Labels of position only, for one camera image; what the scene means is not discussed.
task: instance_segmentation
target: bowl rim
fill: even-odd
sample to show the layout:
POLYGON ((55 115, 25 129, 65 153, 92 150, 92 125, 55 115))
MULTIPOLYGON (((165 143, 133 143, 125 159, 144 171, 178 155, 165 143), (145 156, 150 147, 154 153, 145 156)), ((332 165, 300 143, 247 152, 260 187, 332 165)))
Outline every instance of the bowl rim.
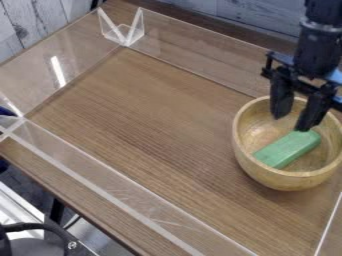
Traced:
MULTIPOLYGON (((297 177, 297 178, 305 178, 305 177, 312 177, 312 176, 317 176, 317 175, 321 175, 323 173, 325 172, 329 172, 331 170, 333 170, 337 165, 340 164, 342 162, 342 150, 335 158, 335 160, 325 166, 323 166, 320 169, 316 169, 313 171, 300 171, 300 172, 288 172, 288 171, 281 171, 281 170, 277 170, 272 167, 269 167, 268 165, 265 165, 264 163, 261 163, 260 161, 257 161, 255 159, 255 157, 252 156, 251 153, 247 152, 247 150, 244 149, 244 147, 241 146, 241 141, 238 139, 238 135, 237 135, 237 125, 238 125, 238 121, 240 121, 240 116, 243 115, 243 113, 247 111, 247 109, 253 105, 256 104, 257 102, 260 101, 265 101, 265 100, 269 100, 269 96, 263 96, 263 97, 259 97, 256 99, 253 99, 252 101, 249 101, 241 108, 240 110, 237 111, 236 115, 234 115, 234 118, 233 118, 233 121, 232 121, 232 139, 234 141, 234 144, 237 145, 241 153, 244 154, 244 156, 247 157, 247 159, 253 163, 256 164, 259 167, 261 167, 263 169, 265 169, 267 171, 277 174, 277 175, 283 175, 283 176, 287 176, 287 177, 297 177)), ((301 102, 307 102, 305 99, 300 98, 300 97, 295 97, 295 100, 296 101, 301 101, 301 102)), ((337 121, 335 115, 328 111, 327 112, 327 116, 328 118, 331 119, 331 121, 333 122, 333 124, 336 125, 337 127, 337 130, 339 130, 339 133, 342 135, 342 124, 340 122, 337 121)))

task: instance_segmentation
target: acrylic corner bracket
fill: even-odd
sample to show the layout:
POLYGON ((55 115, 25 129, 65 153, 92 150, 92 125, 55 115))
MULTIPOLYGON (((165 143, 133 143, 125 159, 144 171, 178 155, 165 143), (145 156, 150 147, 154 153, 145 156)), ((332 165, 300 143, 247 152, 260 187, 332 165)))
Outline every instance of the acrylic corner bracket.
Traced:
POLYGON ((129 47, 144 36, 142 10, 137 9, 130 26, 125 24, 116 25, 109 19, 101 8, 97 9, 102 36, 120 44, 129 47))

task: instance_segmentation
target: wooden bowl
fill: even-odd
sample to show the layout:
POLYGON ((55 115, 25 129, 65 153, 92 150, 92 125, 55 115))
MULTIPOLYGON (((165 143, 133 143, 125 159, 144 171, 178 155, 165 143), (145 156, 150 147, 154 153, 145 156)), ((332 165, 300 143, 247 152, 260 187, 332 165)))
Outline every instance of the wooden bowl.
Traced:
POLYGON ((342 127, 328 113, 313 128, 320 134, 320 145, 296 159, 283 170, 259 162, 252 153, 283 137, 293 128, 305 101, 295 98, 291 113, 280 120, 269 114, 269 97, 248 102, 238 110, 232 124, 232 145, 238 165, 252 179, 264 186, 296 191, 319 185, 342 163, 342 127))

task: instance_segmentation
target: green block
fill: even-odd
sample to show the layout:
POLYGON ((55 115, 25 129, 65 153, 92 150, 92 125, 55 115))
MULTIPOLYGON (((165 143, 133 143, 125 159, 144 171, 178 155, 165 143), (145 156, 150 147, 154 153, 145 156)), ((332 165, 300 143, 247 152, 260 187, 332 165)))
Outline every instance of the green block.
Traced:
POLYGON ((272 144, 253 153, 253 157, 272 168, 284 168, 293 160, 312 150, 320 143, 320 135, 292 131, 272 144))

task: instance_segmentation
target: robotic arm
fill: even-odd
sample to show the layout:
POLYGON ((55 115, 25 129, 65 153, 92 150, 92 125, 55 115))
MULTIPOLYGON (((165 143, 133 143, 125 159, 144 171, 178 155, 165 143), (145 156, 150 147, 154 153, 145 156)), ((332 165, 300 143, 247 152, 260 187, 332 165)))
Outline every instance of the robotic arm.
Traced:
POLYGON ((271 81, 271 113, 284 117, 292 108, 293 92, 308 96, 295 130, 307 131, 321 122, 329 108, 342 112, 337 69, 342 56, 342 0, 305 0, 305 18, 293 56, 269 52, 261 75, 271 81), (280 65, 272 67, 273 61, 280 65), (309 82, 319 79, 320 86, 309 82))

